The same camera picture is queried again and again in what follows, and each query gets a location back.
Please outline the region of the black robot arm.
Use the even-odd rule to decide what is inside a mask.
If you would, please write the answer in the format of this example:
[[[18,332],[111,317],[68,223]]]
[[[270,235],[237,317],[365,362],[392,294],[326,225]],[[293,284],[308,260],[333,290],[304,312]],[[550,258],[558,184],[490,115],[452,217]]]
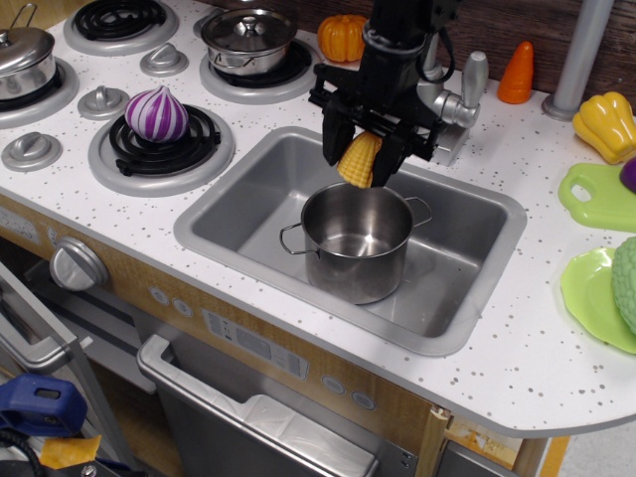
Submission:
[[[457,1],[376,1],[363,29],[365,49],[356,71],[319,65],[309,100],[322,108],[323,156],[335,165],[361,128],[382,138],[372,169],[373,187],[385,185],[403,160],[430,160],[442,114],[417,93],[424,63],[438,34],[456,18]]]

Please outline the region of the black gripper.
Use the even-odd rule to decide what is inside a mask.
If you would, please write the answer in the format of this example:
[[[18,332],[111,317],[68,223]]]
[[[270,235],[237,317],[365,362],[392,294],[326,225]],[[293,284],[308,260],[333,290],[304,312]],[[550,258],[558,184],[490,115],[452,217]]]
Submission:
[[[417,85],[427,45],[411,50],[367,45],[357,70],[320,64],[309,100],[324,112],[323,156],[337,164],[360,127],[384,137],[375,156],[372,187],[383,187],[404,159],[432,158],[441,124]],[[410,127],[412,131],[398,131]]]

